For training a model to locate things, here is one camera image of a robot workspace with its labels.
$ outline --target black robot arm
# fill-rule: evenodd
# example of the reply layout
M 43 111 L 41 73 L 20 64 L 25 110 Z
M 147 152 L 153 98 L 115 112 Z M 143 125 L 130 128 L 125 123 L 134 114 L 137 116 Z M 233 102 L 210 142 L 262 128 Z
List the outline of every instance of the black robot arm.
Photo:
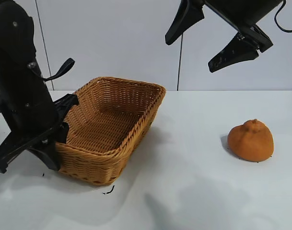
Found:
M 208 6 L 238 31 L 234 39 L 210 62 L 210 72 L 234 63 L 254 60 L 258 50 L 265 52 L 273 46 L 257 22 L 283 0 L 181 0 L 179 10 L 169 31 L 166 43 L 172 44 L 184 31 L 204 19 L 202 7 Z
M 0 0 L 0 113 L 11 129 L 0 145 L 0 173 L 24 150 L 58 171 L 55 142 L 66 142 L 69 127 L 63 120 L 78 104 L 71 94 L 53 102 L 44 83 L 67 73 L 74 60 L 69 58 L 55 76 L 44 79 L 33 38 L 33 19 L 16 2 Z

